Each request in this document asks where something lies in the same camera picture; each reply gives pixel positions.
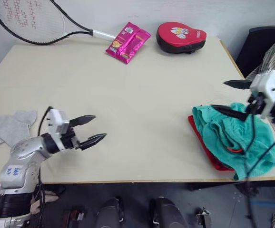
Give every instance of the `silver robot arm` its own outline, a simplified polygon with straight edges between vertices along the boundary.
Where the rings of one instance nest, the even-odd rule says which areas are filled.
[[[9,161],[3,166],[0,183],[0,228],[26,227],[30,223],[32,194],[38,184],[41,163],[54,153],[67,149],[85,150],[106,134],[97,134],[80,142],[73,127],[83,125],[95,118],[85,115],[67,120],[65,114],[51,108],[48,112],[49,133],[16,144],[10,152]]]

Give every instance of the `white grip tape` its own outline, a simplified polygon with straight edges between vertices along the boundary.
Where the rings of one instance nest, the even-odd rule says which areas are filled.
[[[97,38],[100,38],[100,39],[105,39],[105,40],[108,40],[108,41],[113,41],[115,40],[115,36],[113,35],[110,35],[108,33],[105,33],[105,32],[101,32],[101,31],[97,31],[97,30],[93,30],[93,36],[94,37],[97,37]]]

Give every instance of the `green towel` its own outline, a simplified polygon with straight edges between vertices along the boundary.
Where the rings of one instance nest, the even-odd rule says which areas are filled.
[[[244,112],[246,107],[240,103],[230,105],[233,110]],[[244,158],[242,154],[232,153],[228,148],[238,150],[246,149],[252,140],[252,118],[249,116],[245,122],[226,116],[211,106],[193,108],[193,117],[196,128],[201,134],[206,147],[222,163],[232,167],[236,174],[234,180],[246,177]],[[273,134],[268,124],[255,116],[256,137],[253,145],[247,152],[247,165],[250,169],[258,158],[274,143]],[[265,174],[275,167],[275,146],[259,162],[252,171],[251,177]]]

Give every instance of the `beige table surface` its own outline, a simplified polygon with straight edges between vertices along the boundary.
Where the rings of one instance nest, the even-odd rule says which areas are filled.
[[[0,115],[36,110],[32,136],[48,105],[70,119],[97,116],[76,127],[81,140],[108,133],[88,150],[53,155],[42,164],[43,181],[232,181],[234,172],[213,168],[187,121],[193,106],[249,96],[222,84],[241,76],[220,40],[208,37],[192,55],[171,55],[150,39],[128,65],[106,55],[108,45],[96,38],[18,43],[0,64]],[[9,151],[0,145],[0,170]],[[275,168],[254,180],[275,180]]]

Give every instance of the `snack bag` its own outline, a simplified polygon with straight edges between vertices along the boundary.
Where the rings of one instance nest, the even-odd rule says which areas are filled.
[[[106,52],[127,64],[149,37],[148,32],[128,22]]]

